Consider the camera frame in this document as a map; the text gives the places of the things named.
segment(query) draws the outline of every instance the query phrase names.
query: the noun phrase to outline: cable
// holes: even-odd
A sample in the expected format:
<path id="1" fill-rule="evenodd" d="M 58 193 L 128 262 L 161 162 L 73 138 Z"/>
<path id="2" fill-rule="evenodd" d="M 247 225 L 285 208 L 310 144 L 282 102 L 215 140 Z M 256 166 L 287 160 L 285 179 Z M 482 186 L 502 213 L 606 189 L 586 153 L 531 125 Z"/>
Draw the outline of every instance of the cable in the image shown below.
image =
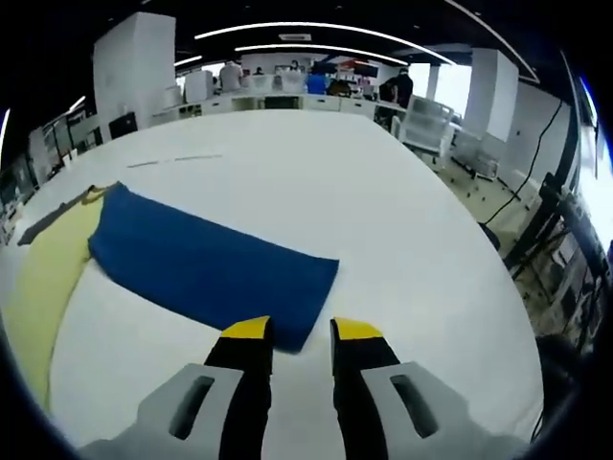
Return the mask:
<path id="1" fill-rule="evenodd" d="M 528 175 L 526 175 L 526 178 L 524 179 L 524 181 L 521 183 L 521 185 L 519 186 L 519 188 L 517 189 L 517 191 L 513 194 L 513 196 L 509 199 L 509 201 L 507 201 L 505 204 L 503 204 L 498 211 L 496 211 L 491 218 L 489 218 L 486 221 L 486 225 L 488 225 L 490 222 L 492 222 L 496 216 L 498 216 L 503 209 L 505 209 L 507 206 L 509 206 L 512 201 L 515 199 L 515 196 L 519 196 L 519 192 L 521 192 L 521 190 L 524 188 L 524 186 L 528 183 L 528 181 L 530 180 L 530 177 L 533 175 L 533 169 L 534 169 L 534 163 L 536 162 L 536 157 L 538 156 L 538 152 L 540 151 L 540 143 L 543 140 L 543 136 L 545 135 L 545 133 L 548 131 L 548 129 L 551 127 L 551 125 L 553 124 L 554 120 L 556 119 L 556 115 L 559 112 L 559 110 L 562 108 L 562 100 L 560 100 L 559 104 L 557 105 L 557 109 L 554 112 L 554 116 L 551 118 L 551 120 L 549 121 L 549 123 L 545 126 L 545 128 L 541 131 L 540 135 L 538 136 L 538 143 L 536 144 L 536 152 L 534 153 L 534 157 L 533 157 L 533 161 L 530 164 L 530 169 L 528 170 Z"/>
<path id="2" fill-rule="evenodd" d="M 530 437 L 530 442 L 534 441 L 534 439 L 536 439 L 536 436 L 538 436 L 540 434 L 540 429 L 543 427 L 543 424 L 541 423 L 543 421 L 543 411 L 540 411 L 540 415 L 538 416 L 538 420 L 536 421 L 536 425 L 534 425 L 534 429 L 533 429 L 533 435 Z"/>
<path id="3" fill-rule="evenodd" d="M 564 238 L 569 233 L 571 233 L 571 231 L 568 229 L 560 230 L 548 240 L 535 241 L 533 245 L 528 249 L 528 251 L 531 251 L 530 254 L 525 256 L 525 259 L 521 262 L 520 266 L 513 272 L 511 276 L 513 280 L 516 280 L 521 274 L 521 272 L 524 271 L 526 267 L 532 262 L 534 257 L 536 257 L 540 252 L 542 252 L 547 246 L 561 238 Z"/>

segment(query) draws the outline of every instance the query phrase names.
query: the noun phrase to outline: ceiling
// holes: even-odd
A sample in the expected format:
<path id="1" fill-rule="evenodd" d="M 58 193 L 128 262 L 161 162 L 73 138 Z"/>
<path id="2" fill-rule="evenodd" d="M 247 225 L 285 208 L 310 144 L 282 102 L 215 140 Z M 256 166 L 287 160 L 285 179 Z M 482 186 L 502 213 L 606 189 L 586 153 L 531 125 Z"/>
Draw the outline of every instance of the ceiling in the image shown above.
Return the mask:
<path id="1" fill-rule="evenodd" d="M 564 99 L 569 86 L 556 47 L 538 31 L 538 15 L 526 14 L 527 0 L 458 0 L 503 36 L 532 67 L 543 89 Z M 317 44 L 336 45 L 393 56 L 406 46 L 387 39 L 322 28 L 254 29 L 194 40 L 197 34 L 242 24 L 272 21 L 327 22 L 361 27 L 398 36 L 419 45 L 465 43 L 473 47 L 498 48 L 530 77 L 526 66 L 489 30 L 445 0 L 411 0 L 402 7 L 359 8 L 352 2 L 326 6 L 237 5 L 234 2 L 190 0 L 124 0 L 121 6 L 92 0 L 87 8 L 56 7 L 17 12 L 0 21 L 5 43 L 5 65 L 0 72 L 0 107 L 11 108 L 3 164 L 24 149 L 24 136 L 66 111 L 80 96 L 92 104 L 94 43 L 108 30 L 136 11 L 155 12 L 177 18 L 176 60 L 202 55 L 203 62 L 223 60 L 235 47 L 279 43 L 278 34 L 304 32 Z M 448 54 L 458 63 L 469 64 L 470 53 Z M 413 61 L 437 61 L 428 55 L 413 55 Z"/>

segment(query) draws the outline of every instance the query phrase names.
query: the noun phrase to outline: window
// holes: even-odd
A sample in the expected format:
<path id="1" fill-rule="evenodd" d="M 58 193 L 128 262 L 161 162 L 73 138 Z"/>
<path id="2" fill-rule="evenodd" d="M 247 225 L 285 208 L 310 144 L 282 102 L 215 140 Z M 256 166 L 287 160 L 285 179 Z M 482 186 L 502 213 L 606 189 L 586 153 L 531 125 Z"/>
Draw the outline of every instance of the window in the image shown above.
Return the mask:
<path id="1" fill-rule="evenodd" d="M 588 104 L 588 113 L 587 116 L 589 117 L 589 124 L 592 127 L 596 127 L 596 125 L 598 124 L 598 114 L 596 113 L 596 106 L 594 105 L 594 100 L 592 99 L 592 95 L 590 94 L 590 91 L 587 87 L 587 83 L 585 82 L 584 79 L 580 79 L 581 81 L 581 85 L 583 87 L 583 94 L 585 96 L 585 99 L 587 100 L 587 104 Z"/>
<path id="2" fill-rule="evenodd" d="M 176 84 L 181 86 L 181 94 L 183 94 L 183 91 L 185 91 L 185 76 L 177 77 L 176 78 Z"/>
<path id="3" fill-rule="evenodd" d="M 434 100 L 447 105 L 464 117 L 472 67 L 469 65 L 442 64 L 439 69 L 439 81 Z"/>
<path id="4" fill-rule="evenodd" d="M 202 66 L 202 70 L 208 70 L 213 74 L 214 77 L 219 77 L 219 71 L 224 65 L 225 64 L 223 62 L 219 62 L 217 64 L 206 64 Z"/>
<path id="5" fill-rule="evenodd" d="M 413 81 L 413 94 L 425 98 L 429 75 L 430 64 L 411 64 L 409 66 L 409 77 Z"/>

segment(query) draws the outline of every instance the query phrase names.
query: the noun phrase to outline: white chair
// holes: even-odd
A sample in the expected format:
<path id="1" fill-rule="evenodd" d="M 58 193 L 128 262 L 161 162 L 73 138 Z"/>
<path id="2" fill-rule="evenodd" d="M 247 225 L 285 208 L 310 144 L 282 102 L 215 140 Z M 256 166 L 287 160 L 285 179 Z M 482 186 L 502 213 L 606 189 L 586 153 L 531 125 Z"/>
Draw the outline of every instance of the white chair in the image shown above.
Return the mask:
<path id="1" fill-rule="evenodd" d="M 391 132 L 402 144 L 445 157 L 453 140 L 452 116 L 452 108 L 412 96 L 404 120 L 392 119 Z"/>
<path id="2" fill-rule="evenodd" d="M 246 78 L 249 92 L 266 94 L 272 91 L 272 75 L 252 75 Z"/>
<path id="3" fill-rule="evenodd" d="M 493 180 L 498 176 L 499 158 L 506 148 L 503 141 L 488 133 L 477 136 L 460 130 L 456 134 L 454 144 L 451 154 L 460 163 L 481 177 Z"/>
<path id="4" fill-rule="evenodd" d="M 304 93 L 306 76 L 301 72 L 283 71 L 281 72 L 283 92 L 285 93 Z"/>

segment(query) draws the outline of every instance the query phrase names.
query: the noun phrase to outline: floor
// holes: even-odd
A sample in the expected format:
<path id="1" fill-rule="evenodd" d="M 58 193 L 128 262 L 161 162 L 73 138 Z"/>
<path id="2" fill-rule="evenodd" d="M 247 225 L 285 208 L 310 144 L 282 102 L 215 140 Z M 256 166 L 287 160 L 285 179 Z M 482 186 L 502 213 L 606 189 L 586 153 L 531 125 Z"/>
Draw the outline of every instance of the floor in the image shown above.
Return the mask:
<path id="1" fill-rule="evenodd" d="M 487 221 L 512 197 L 511 191 L 502 182 L 483 178 L 473 179 L 453 161 L 446 161 L 443 164 L 441 160 L 427 154 L 423 154 L 421 160 L 437 174 L 479 222 Z M 499 251 L 501 257 L 504 257 L 514 245 L 518 236 L 517 229 L 528 213 L 526 206 L 515 199 L 488 225 L 501 242 Z M 551 294 L 542 286 L 534 268 L 527 268 L 515 280 L 515 285 L 522 295 L 536 335 L 553 334 L 563 329 L 565 318 L 560 311 L 550 309 Z"/>

